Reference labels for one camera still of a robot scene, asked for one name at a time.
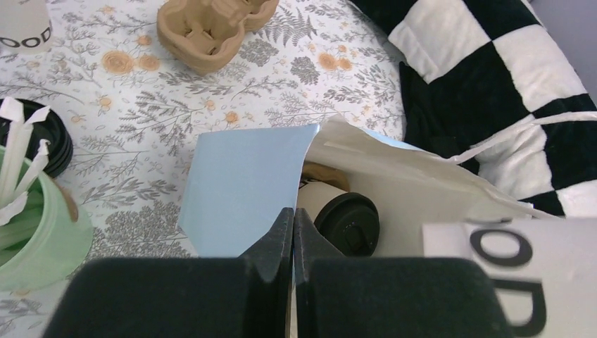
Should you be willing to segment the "white paper cup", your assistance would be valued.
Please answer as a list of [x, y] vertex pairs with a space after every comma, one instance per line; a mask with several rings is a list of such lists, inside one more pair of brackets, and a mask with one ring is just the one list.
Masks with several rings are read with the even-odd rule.
[[315, 221], [320, 211], [334, 198], [347, 193], [338, 187], [317, 180], [301, 180], [298, 188], [296, 207], [306, 211]]
[[596, 219], [423, 225], [428, 257], [459, 257], [492, 279], [516, 337], [596, 336]]

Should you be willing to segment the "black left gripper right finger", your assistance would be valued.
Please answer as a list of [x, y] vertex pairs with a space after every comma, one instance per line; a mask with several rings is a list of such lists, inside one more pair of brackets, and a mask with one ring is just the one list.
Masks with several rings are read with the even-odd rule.
[[346, 334], [348, 284], [343, 280], [343, 254], [316, 229], [307, 211], [294, 216], [296, 314], [299, 337], [342, 337]]

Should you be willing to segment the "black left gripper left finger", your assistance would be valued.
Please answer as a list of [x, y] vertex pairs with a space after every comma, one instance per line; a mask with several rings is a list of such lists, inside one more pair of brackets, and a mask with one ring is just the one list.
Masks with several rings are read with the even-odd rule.
[[246, 337], [290, 335], [294, 210], [283, 208], [271, 228], [241, 257], [250, 264]]

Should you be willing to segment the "light blue paper bag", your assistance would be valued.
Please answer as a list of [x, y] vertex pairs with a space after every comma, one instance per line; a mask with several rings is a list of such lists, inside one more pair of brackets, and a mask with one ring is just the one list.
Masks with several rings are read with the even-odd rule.
[[341, 115], [300, 127], [203, 133], [178, 223], [201, 257], [239, 256], [283, 208], [298, 206], [303, 164], [314, 162], [343, 172], [349, 187], [376, 206], [376, 256], [421, 256], [427, 225], [548, 217], [462, 167], [531, 127], [508, 127], [447, 159], [355, 127]]

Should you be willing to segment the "stack of white paper cups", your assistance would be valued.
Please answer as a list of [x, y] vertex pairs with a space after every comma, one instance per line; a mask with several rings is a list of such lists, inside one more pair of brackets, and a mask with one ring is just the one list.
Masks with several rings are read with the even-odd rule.
[[51, 48], [53, 38], [44, 0], [1, 0], [1, 51], [38, 54]]

